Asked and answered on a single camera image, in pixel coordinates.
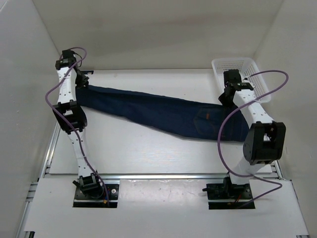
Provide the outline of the dark blue denim trousers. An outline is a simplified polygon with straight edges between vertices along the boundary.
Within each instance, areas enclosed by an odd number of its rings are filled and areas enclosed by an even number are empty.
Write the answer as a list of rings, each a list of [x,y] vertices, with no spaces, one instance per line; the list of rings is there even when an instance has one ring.
[[[234,109],[219,104],[93,85],[77,89],[76,98],[86,108],[183,138],[244,142],[248,133],[241,112],[221,128]]]

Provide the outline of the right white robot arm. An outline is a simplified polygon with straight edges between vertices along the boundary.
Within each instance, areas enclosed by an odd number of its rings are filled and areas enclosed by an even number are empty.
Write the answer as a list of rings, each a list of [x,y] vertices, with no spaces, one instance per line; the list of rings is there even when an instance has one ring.
[[[250,178],[258,170],[282,157],[286,126],[276,122],[264,110],[256,97],[251,82],[240,75],[239,70],[231,69],[223,73],[224,92],[219,97],[224,106],[237,106],[224,120],[241,112],[248,125],[248,133],[243,143],[243,157],[223,180],[223,194],[234,198],[245,191]]]

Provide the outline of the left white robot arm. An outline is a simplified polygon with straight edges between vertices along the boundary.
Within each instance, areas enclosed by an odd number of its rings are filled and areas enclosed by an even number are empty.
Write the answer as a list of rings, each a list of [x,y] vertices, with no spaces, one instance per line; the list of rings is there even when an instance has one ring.
[[[53,105],[53,113],[61,127],[71,141],[77,160],[78,179],[73,183],[83,195],[91,199],[105,197],[104,186],[96,175],[96,170],[87,163],[85,127],[87,117],[77,102],[76,90],[86,89],[89,78],[80,71],[79,56],[72,49],[63,50],[55,63],[59,77],[58,100]]]

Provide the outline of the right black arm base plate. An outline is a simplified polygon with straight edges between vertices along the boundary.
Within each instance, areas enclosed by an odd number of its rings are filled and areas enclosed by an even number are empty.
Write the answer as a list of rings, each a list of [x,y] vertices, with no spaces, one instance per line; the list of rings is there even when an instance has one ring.
[[[225,185],[208,183],[202,189],[207,193],[209,210],[255,209],[252,191],[249,184]]]

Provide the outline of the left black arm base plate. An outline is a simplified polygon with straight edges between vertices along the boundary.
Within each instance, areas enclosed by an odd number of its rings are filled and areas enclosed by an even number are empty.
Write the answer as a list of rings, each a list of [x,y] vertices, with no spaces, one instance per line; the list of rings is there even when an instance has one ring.
[[[119,197],[119,184],[106,183],[107,193],[104,187],[93,187],[93,189],[82,191],[79,182],[73,181],[76,186],[73,199],[74,208],[117,208]]]

